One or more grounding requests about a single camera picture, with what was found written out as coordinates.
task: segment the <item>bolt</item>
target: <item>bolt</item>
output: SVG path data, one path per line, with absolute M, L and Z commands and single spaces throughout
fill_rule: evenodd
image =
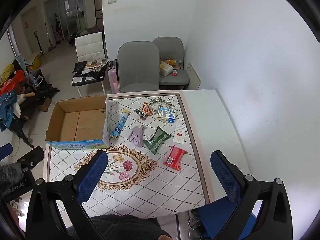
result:
M 248 175 L 245 176 L 245 179 L 248 180 L 248 181 L 253 181 L 254 178 L 253 178 L 252 175 L 248 174 Z
M 36 180 L 36 184 L 37 185 L 40 185 L 44 180 L 42 178 L 39 178 Z
M 72 181 L 72 179 L 73 179 L 73 175 L 67 175 L 67 176 L 65 176 L 65 181 Z
M 279 178 L 277 178 L 277 179 L 276 179 L 276 183 L 279 184 L 279 185 L 281 185 L 281 184 L 282 184 L 282 180 L 279 179 Z

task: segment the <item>tissue box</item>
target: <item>tissue box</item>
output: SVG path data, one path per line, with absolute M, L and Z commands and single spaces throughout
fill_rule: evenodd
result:
M 164 61 L 161 61 L 160 63 L 160 74 L 163 76 L 169 75 L 173 70 L 173 66 L 170 66 L 169 64 L 165 63 Z

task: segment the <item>pink flower illustration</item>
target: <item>pink flower illustration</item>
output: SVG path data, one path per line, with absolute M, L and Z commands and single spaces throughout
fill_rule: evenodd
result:
M 127 178 L 129 178 L 129 172 L 127 172 L 127 171 L 121 172 L 119 179 L 126 180 Z
M 132 170 L 132 162 L 130 161 L 125 161 L 123 163 L 123 167 L 127 170 L 127 171 L 131 171 Z

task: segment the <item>diamond grid pattern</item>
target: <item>diamond grid pattern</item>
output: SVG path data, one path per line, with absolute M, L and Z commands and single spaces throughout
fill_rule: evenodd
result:
M 115 146 L 126 145 L 128 148 L 134 148 L 147 154 L 148 158 L 157 161 L 159 165 L 151 171 L 149 177 L 145 178 L 139 185 L 133 185 L 130 190 L 101 191 L 95 188 L 89 201 L 82 204 L 90 217 L 104 214 L 131 214 L 140 218 L 150 218 L 182 212 L 205 204 L 188 131 L 183 145 L 173 143 L 172 138 L 170 138 L 162 143 L 156 155 L 153 155 L 146 147 L 135 147 L 128 141 L 132 128 L 141 124 L 147 126 L 144 139 L 152 137 L 158 126 L 173 135 L 176 124 L 185 124 L 184 117 L 179 112 L 174 124 L 159 121 L 156 119 L 156 115 L 147 117 L 145 121 L 140 119 L 134 110 L 140 108 L 145 101 L 148 102 L 153 98 L 157 98 L 157 96 L 113 99 L 110 101 L 111 120 L 114 123 L 111 129 L 117 126 L 123 108 L 127 108 L 131 112 L 119 139 L 111 139 L 110 143 Z M 168 95 L 165 96 L 165 99 L 170 100 L 174 107 L 180 110 L 177 96 Z M 181 159 L 181 171 L 163 165 L 163 162 L 167 160 L 171 146 L 175 145 L 188 151 Z M 61 180 L 68 174 L 75 174 L 74 166 L 91 151 L 52 148 L 50 181 Z M 57 203 L 60 211 L 65 210 L 61 201 Z

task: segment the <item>cardboard box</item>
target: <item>cardboard box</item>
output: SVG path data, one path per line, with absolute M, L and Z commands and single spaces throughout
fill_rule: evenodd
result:
M 109 143 L 107 96 L 75 98 L 54 106 L 45 140 L 56 149 L 98 149 Z
M 40 112 L 48 112 L 48 108 L 51 104 L 51 99 L 46 98 L 42 105 L 38 105 L 37 108 Z

